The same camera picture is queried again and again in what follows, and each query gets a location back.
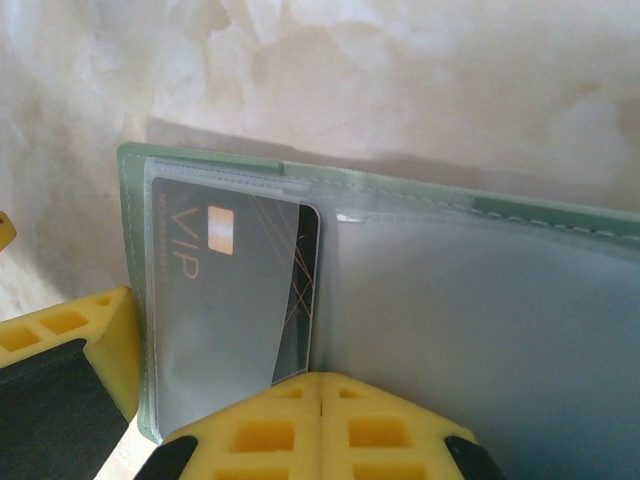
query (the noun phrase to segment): yellow clamp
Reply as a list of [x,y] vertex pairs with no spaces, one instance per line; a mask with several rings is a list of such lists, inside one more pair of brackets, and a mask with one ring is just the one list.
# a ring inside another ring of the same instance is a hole
[[0,369],[74,339],[87,341],[85,357],[131,421],[138,409],[142,347],[135,300],[127,287],[0,322]]
[[471,431],[336,373],[294,377],[174,432],[136,480],[169,471],[179,480],[504,478]]
[[16,228],[6,213],[0,212],[0,252],[16,238]]

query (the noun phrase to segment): card holder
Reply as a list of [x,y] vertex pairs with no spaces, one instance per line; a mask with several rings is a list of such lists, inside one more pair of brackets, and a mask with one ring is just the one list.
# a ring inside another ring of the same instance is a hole
[[321,218],[311,370],[465,423],[507,476],[640,474],[639,215],[165,147],[119,161],[143,308],[147,163],[303,185]]

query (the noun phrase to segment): wallet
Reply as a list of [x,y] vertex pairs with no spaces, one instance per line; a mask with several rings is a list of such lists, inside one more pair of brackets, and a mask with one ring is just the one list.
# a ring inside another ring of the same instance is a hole
[[455,418],[507,477],[640,475],[640,215],[152,145],[118,159],[149,438],[331,371]]

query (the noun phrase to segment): stitching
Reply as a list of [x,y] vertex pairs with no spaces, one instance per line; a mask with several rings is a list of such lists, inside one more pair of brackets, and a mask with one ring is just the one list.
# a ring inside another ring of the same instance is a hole
[[[145,157],[143,155],[133,155],[133,156],[135,156],[136,158],[148,158],[148,157]],[[178,172],[179,172],[180,168],[188,168],[188,169],[197,170],[197,171],[228,173],[228,172],[223,172],[223,171],[221,171],[219,169],[207,169],[207,168],[202,168],[202,167],[198,167],[198,166],[195,166],[195,165],[183,165],[183,166],[177,167],[177,166],[171,165],[171,163],[169,163],[169,165],[165,166],[165,168],[166,167],[173,168],[173,169],[175,169],[174,171],[178,171]],[[267,187],[269,189],[279,188],[279,187],[272,186],[270,184],[270,182],[265,182],[264,178],[260,178],[258,176],[248,175],[246,173],[235,172],[235,171],[233,172],[233,175],[236,175],[236,176],[239,176],[239,177],[244,177],[244,178],[252,180],[252,181],[260,180],[260,181],[263,182],[263,184],[261,184],[261,186]],[[310,182],[321,182],[321,183],[326,183],[328,185],[336,185],[336,186],[340,186],[340,187],[354,188],[354,189],[360,190],[360,191],[371,192],[371,193],[379,193],[379,194],[387,195],[387,196],[390,196],[390,197],[413,200],[413,201],[416,201],[416,202],[425,203],[425,204],[429,204],[429,205],[435,205],[435,206],[438,206],[438,207],[455,208],[456,210],[461,210],[461,211],[464,211],[464,212],[470,212],[470,213],[473,213],[473,214],[476,214],[476,215],[482,215],[482,216],[491,217],[491,218],[501,218],[503,220],[511,220],[511,221],[516,221],[516,222],[528,222],[528,223],[531,223],[532,225],[537,225],[539,227],[556,228],[556,229],[559,229],[559,230],[571,230],[573,232],[581,233],[581,234],[584,234],[584,235],[600,235],[600,236],[603,236],[603,237],[620,238],[620,239],[623,239],[623,240],[630,240],[630,241],[633,241],[633,242],[640,242],[640,236],[637,236],[637,235],[618,235],[618,234],[616,234],[614,232],[610,232],[610,231],[607,231],[607,230],[589,229],[589,228],[585,228],[585,227],[571,227],[569,225],[564,225],[564,224],[561,224],[561,223],[550,223],[550,222],[545,222],[543,220],[537,220],[537,219],[532,219],[532,218],[523,218],[523,217],[517,217],[517,216],[507,216],[507,215],[503,215],[503,214],[501,214],[499,212],[483,212],[482,210],[478,210],[476,208],[470,208],[468,206],[460,205],[460,204],[457,204],[457,203],[442,202],[442,201],[438,201],[438,200],[432,200],[432,199],[427,198],[427,197],[415,196],[415,195],[407,195],[407,194],[402,194],[402,193],[397,193],[397,192],[392,192],[392,191],[382,190],[382,189],[377,189],[377,188],[361,187],[361,186],[350,184],[350,183],[346,183],[346,182],[334,182],[334,181],[331,181],[331,180],[326,180],[326,179],[319,178],[319,177],[314,177],[314,176],[299,176],[299,177],[286,176],[286,178],[290,178],[290,179],[294,179],[294,180],[308,180]]]
[[371,192],[371,193],[379,193],[379,194],[383,194],[383,195],[387,195],[387,196],[391,196],[391,197],[397,197],[397,198],[403,198],[403,199],[407,199],[407,200],[413,200],[416,202],[420,202],[420,203],[425,203],[425,204],[429,204],[429,205],[436,205],[439,207],[446,207],[446,208],[455,208],[457,210],[462,210],[465,212],[470,212],[476,215],[483,215],[486,217],[490,217],[490,218],[501,218],[504,220],[510,220],[510,221],[514,221],[514,222],[527,222],[527,223],[531,223],[532,225],[537,225],[540,227],[546,227],[546,228],[555,228],[558,230],[571,230],[573,232],[576,233],[581,233],[584,235],[600,235],[603,237],[609,237],[609,238],[620,238],[623,240],[630,240],[633,242],[640,242],[640,236],[638,235],[618,235],[614,232],[611,231],[607,231],[607,230],[596,230],[596,229],[589,229],[589,228],[585,228],[585,227],[572,227],[569,225],[565,225],[562,223],[550,223],[550,222],[545,222],[543,220],[537,220],[537,219],[532,219],[532,218],[523,218],[523,217],[517,217],[517,216],[507,216],[507,215],[503,215],[499,212],[483,212],[481,210],[478,210],[476,208],[470,208],[468,206],[465,205],[460,205],[457,203],[449,203],[449,202],[441,202],[441,201],[437,201],[437,200],[432,200],[430,198],[426,198],[426,197],[420,197],[420,196],[415,196],[415,195],[406,195],[406,194],[401,194],[401,193],[396,193],[396,192],[390,192],[388,190],[381,190],[381,189],[377,189],[377,188],[368,188],[368,187],[361,187],[358,185],[353,185],[350,183],[343,183],[343,182],[334,182],[331,180],[326,180],[323,178],[318,178],[318,177],[312,177],[312,176],[306,176],[306,177],[295,177],[295,178],[299,178],[302,180],[308,180],[310,182],[321,182],[321,183],[326,183],[329,185],[336,185],[336,186],[340,186],[340,187],[348,187],[348,188],[355,188],[356,190],[361,190],[361,191],[366,191],[366,192]]
[[[144,178],[144,182],[146,183],[146,162],[145,162],[145,174],[143,176]],[[150,204],[153,204],[153,198],[150,198],[150,193],[149,193],[149,188],[147,187],[147,185],[145,185],[144,188],[144,201],[145,201],[145,209],[146,209],[146,205],[147,202],[149,202]],[[147,234],[147,228],[146,228],[146,220],[145,220],[145,235]],[[155,251],[153,252],[152,255],[152,260],[151,260],[151,266],[153,267],[153,259],[155,259]],[[157,422],[158,422],[158,411],[160,410],[160,396],[159,396],[159,388],[158,388],[158,352],[157,352],[157,346],[158,346],[158,335],[156,334],[156,328],[155,328],[155,324],[151,323],[151,325],[153,325],[153,328],[151,328],[151,340],[153,342],[153,349],[152,349],[152,353],[153,353],[153,392],[154,392],[154,396],[153,396],[153,407],[154,407],[154,411],[151,412],[151,416],[153,419],[153,430],[154,432],[158,430],[157,427]],[[147,333],[149,331],[149,322],[147,320]]]
[[[135,158],[142,158],[141,155],[132,155]],[[123,168],[123,173],[124,173],[124,185],[125,185],[125,195],[127,197],[127,224],[129,227],[129,232],[128,232],[128,238],[129,238],[129,246],[131,247],[131,258],[132,258],[132,265],[133,265],[133,283],[134,283],[134,291],[136,292],[142,292],[142,290],[140,289],[140,277],[138,276],[138,269],[137,269],[137,265],[136,265],[136,258],[137,255],[135,253],[135,246],[133,243],[133,222],[131,221],[131,194],[129,191],[129,177],[127,175],[127,165],[124,164],[124,168]],[[146,289],[145,289],[145,302],[144,302],[144,306],[145,306],[145,311],[147,310],[147,302],[146,302]],[[148,319],[145,318],[144,319],[145,322],[145,329],[144,329],[144,333],[145,335],[148,334]],[[154,372],[153,372],[153,376],[155,378],[155,382],[154,382],[154,391],[155,391],[155,396],[154,396],[154,407],[155,407],[155,411],[158,411],[158,406],[157,406],[157,399],[158,399],[158,373],[157,373],[157,369],[156,369],[156,365],[158,364],[158,359],[156,357],[156,338],[155,338],[155,330],[153,332],[153,357],[154,357]]]

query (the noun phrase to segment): black credit card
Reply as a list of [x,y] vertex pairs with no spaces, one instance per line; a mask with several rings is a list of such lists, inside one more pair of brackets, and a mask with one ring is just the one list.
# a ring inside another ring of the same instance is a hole
[[150,196],[157,421],[175,427],[180,408],[194,418],[178,425],[197,420],[306,370],[315,209],[163,177]]

